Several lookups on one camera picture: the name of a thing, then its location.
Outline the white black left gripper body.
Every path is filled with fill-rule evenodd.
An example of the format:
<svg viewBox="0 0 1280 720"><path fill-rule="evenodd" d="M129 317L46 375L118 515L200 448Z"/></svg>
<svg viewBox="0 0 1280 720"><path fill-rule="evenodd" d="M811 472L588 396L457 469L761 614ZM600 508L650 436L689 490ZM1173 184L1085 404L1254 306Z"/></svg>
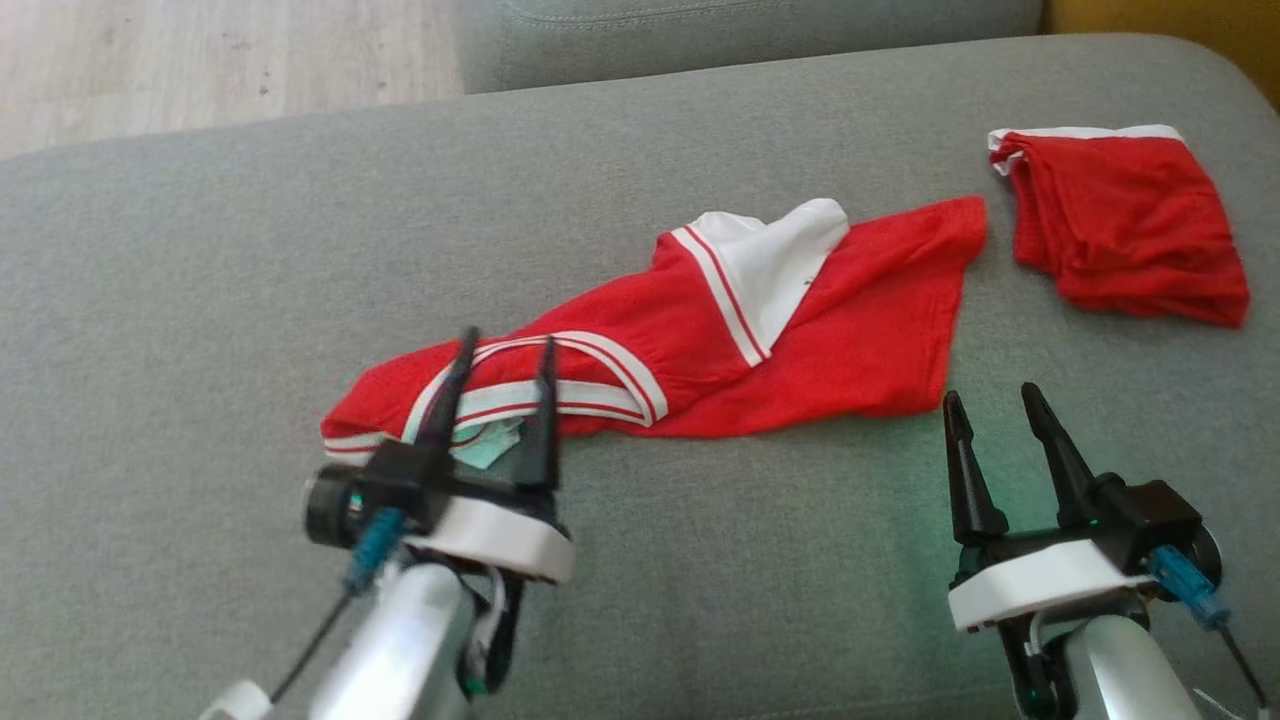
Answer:
<svg viewBox="0 0 1280 720"><path fill-rule="evenodd" d="M573 577L573 542L548 489L462 477L434 451L381 445L365 464L365 498L402 514L413 550L547 584Z"/></svg>

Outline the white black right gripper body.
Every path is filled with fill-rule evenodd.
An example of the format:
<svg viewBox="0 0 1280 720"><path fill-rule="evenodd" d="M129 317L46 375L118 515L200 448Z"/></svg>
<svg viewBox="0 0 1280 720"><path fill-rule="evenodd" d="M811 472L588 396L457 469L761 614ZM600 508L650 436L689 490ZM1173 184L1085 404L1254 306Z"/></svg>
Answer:
<svg viewBox="0 0 1280 720"><path fill-rule="evenodd" d="M1100 520L1073 528L968 533L959 541L959 568L948 587L948 610L959 632L1007 621L1115 591L1152 585L1143 568L1125 569L1098 539Z"/></svg>

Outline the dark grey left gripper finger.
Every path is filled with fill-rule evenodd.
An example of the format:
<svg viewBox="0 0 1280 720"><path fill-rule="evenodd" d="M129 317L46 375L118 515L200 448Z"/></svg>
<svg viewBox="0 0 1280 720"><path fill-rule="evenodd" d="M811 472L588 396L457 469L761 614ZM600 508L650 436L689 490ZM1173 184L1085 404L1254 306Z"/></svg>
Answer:
<svg viewBox="0 0 1280 720"><path fill-rule="evenodd" d="M534 413L526 418L524 459L515 484L521 491L558 491L561 486L561 438L558 415L557 343L550 337L534 378L538 392Z"/></svg>
<svg viewBox="0 0 1280 720"><path fill-rule="evenodd" d="M443 375L415 434L415 446L425 452L422 470L425 477L448 477L452 473L451 448L454 424L480 337L481 332L477 327L467 327L463 331L457 354Z"/></svg>

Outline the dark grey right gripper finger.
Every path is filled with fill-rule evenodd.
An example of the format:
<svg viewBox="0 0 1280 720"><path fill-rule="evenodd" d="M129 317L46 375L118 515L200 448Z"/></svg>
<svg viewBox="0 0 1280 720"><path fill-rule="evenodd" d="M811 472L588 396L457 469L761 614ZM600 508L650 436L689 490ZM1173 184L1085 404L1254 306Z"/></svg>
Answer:
<svg viewBox="0 0 1280 720"><path fill-rule="evenodd" d="M1094 510L1088 500L1088 491L1094 474L1057 419L1039 386L1024 382L1020 392L1030 430L1039 441L1050 469L1050 478L1059 503L1059 528L1074 529L1089 525L1094 520Z"/></svg>
<svg viewBox="0 0 1280 720"><path fill-rule="evenodd" d="M945 445L954 538L963 546L983 544L1009 532L1006 515L996 507L974 448L974 430L960 393L943 397Z"/></svg>

